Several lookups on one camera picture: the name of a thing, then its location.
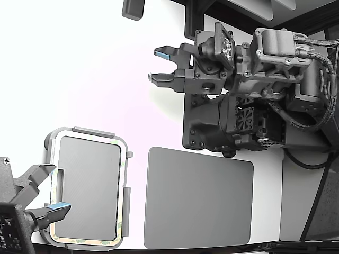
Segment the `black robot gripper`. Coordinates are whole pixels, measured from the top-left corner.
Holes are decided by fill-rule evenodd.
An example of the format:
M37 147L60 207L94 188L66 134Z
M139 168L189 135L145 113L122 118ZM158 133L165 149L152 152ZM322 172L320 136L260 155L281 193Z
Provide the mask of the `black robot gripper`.
M170 74L148 74L150 82L157 87L171 88L187 94L221 94L226 79L235 69L235 42L225 29L216 29L214 34L199 31L194 45L182 43L180 50L193 57L186 66L180 66ZM179 48L163 46L154 49L154 55L172 62L179 62Z

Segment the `grey idle gripper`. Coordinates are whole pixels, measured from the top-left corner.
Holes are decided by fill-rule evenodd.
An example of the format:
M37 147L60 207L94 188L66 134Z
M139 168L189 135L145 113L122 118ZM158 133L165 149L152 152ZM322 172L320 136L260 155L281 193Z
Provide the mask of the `grey idle gripper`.
M1 157L1 203L19 204L26 208L39 194L38 186L56 169L53 164L31 166L23 175L13 178L9 157ZM25 220L30 230L43 230L61 221L71 209L71 204L59 202L42 208L25 210Z

